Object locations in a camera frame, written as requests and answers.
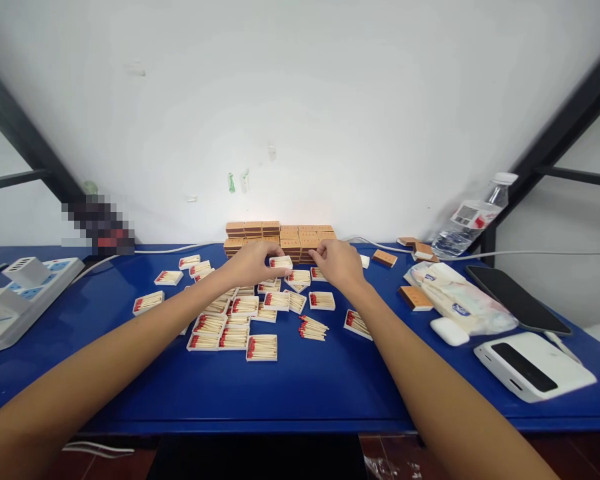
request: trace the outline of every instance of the forearm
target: forearm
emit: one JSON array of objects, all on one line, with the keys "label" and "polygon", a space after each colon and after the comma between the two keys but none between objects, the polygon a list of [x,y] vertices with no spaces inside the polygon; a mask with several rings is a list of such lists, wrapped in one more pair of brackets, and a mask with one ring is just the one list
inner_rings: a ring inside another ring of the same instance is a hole
[{"label": "forearm", "polygon": [[11,456],[13,448],[21,447],[28,449],[22,460],[38,457],[31,461],[40,463],[39,457],[48,452],[51,460],[66,440],[229,288],[230,280],[213,272],[52,368],[0,409],[0,455],[10,449]]},{"label": "forearm", "polygon": [[513,426],[372,286],[343,293],[365,320],[418,432],[454,479],[557,479]]}]

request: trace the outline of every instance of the plastic water bottle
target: plastic water bottle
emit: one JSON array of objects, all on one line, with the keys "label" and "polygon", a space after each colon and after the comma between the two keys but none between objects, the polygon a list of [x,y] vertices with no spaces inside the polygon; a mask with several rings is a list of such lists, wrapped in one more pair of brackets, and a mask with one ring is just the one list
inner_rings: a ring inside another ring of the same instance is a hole
[{"label": "plastic water bottle", "polygon": [[439,257],[457,257],[463,253],[482,231],[509,203],[509,186],[518,176],[514,173],[496,173],[482,200],[465,200],[460,204],[431,244]]}]

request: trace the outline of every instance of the phone screen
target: phone screen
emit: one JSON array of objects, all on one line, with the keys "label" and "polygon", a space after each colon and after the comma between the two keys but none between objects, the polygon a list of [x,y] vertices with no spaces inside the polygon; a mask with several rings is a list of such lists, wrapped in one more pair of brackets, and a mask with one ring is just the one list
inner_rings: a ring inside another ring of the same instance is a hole
[{"label": "phone screen", "polygon": [[568,326],[502,270],[467,267],[467,272],[482,290],[502,303],[522,327],[562,335],[572,334]]}]

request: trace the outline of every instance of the white power bank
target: white power bank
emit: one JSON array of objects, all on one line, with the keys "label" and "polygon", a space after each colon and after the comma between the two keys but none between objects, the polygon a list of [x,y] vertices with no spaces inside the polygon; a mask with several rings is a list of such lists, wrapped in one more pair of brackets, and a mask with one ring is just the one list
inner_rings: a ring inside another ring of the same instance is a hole
[{"label": "white power bank", "polygon": [[473,352],[508,390],[528,403],[597,382],[589,370],[532,332],[488,341]]}]

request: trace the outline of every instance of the bottle cap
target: bottle cap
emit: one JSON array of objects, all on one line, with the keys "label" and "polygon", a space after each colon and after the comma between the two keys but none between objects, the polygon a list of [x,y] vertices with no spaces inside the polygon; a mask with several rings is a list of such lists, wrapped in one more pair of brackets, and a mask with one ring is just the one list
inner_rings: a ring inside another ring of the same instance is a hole
[{"label": "bottle cap", "polygon": [[498,172],[495,174],[493,181],[500,185],[511,185],[518,179],[515,173]]}]

